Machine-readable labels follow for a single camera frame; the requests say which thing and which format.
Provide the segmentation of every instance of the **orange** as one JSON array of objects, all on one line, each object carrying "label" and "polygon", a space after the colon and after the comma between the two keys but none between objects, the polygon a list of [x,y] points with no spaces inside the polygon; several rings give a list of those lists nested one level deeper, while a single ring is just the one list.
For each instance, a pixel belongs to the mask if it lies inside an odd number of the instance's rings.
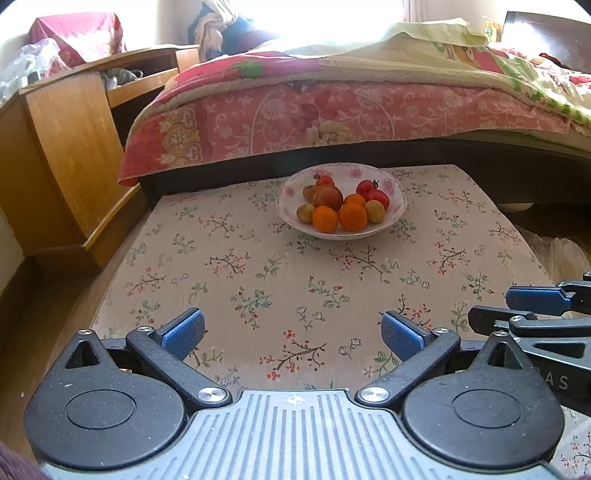
[{"label": "orange", "polygon": [[312,225],[322,233],[332,233],[339,224],[339,214],[326,205],[314,209],[312,213]]},{"label": "orange", "polygon": [[365,199],[361,195],[359,195],[357,193],[352,193],[351,195],[347,195],[345,197],[345,201],[343,202],[343,204],[345,205],[345,204],[347,204],[349,202],[358,203],[361,206],[364,206],[365,205]]},{"label": "orange", "polygon": [[360,204],[349,202],[339,210],[339,220],[348,232],[358,232],[368,224],[368,214]]}]

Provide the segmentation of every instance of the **floor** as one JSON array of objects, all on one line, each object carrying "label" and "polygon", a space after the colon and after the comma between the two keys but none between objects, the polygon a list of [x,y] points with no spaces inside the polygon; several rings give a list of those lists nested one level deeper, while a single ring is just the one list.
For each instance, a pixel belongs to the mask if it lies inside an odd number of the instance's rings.
[{"label": "floor", "polygon": [[22,428],[22,414],[29,398],[73,332],[88,328],[93,322],[117,268],[144,222],[145,219],[129,234],[97,277],[42,279],[17,320],[0,355],[0,440],[20,455],[34,459]]},{"label": "floor", "polygon": [[[507,217],[539,235],[571,238],[591,258],[591,216],[585,209],[535,205]],[[137,225],[99,276],[43,279],[17,320],[12,338],[0,354],[0,440],[20,455],[33,459],[22,428],[29,398],[72,333],[93,322],[105,291],[144,222]]]}]

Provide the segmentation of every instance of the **red cloth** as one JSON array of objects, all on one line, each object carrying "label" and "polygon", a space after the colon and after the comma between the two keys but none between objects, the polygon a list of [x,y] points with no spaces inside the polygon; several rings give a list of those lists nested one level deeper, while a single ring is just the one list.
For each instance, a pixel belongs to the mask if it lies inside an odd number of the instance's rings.
[{"label": "red cloth", "polygon": [[110,12],[39,17],[29,30],[29,38],[31,43],[55,39],[61,59],[69,67],[125,51],[121,22]]}]

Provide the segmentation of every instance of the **red tomato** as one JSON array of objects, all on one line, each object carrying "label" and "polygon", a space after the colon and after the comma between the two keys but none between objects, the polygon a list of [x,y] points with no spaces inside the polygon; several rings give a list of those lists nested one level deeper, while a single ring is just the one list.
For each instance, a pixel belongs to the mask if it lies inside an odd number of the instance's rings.
[{"label": "red tomato", "polygon": [[360,181],[355,189],[357,195],[364,196],[367,192],[378,188],[378,182],[375,180],[363,180]]},{"label": "red tomato", "polygon": [[317,175],[314,178],[316,179],[317,185],[330,185],[331,187],[335,186],[335,181],[328,175]]},{"label": "red tomato", "polygon": [[390,198],[388,195],[382,192],[382,190],[370,190],[363,196],[363,198],[366,202],[370,200],[377,200],[384,206],[385,210],[388,210],[388,207],[390,206]]}]

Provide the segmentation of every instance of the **bowl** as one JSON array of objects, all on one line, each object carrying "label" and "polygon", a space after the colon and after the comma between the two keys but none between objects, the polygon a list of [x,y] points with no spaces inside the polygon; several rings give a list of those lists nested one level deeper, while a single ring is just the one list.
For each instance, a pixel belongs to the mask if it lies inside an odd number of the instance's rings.
[{"label": "bowl", "polygon": [[[333,233],[319,232],[313,225],[298,220],[296,210],[306,203],[302,191],[306,185],[313,185],[316,175],[328,175],[336,187],[343,193],[343,198],[355,193],[362,180],[376,180],[378,188],[390,198],[390,206],[382,223],[368,223],[363,230],[347,232],[339,224]],[[327,163],[317,167],[306,168],[289,177],[277,190],[275,208],[281,219],[300,232],[324,238],[326,240],[356,240],[374,235],[395,224],[408,204],[406,191],[402,183],[389,173],[369,165],[360,163]]]}]

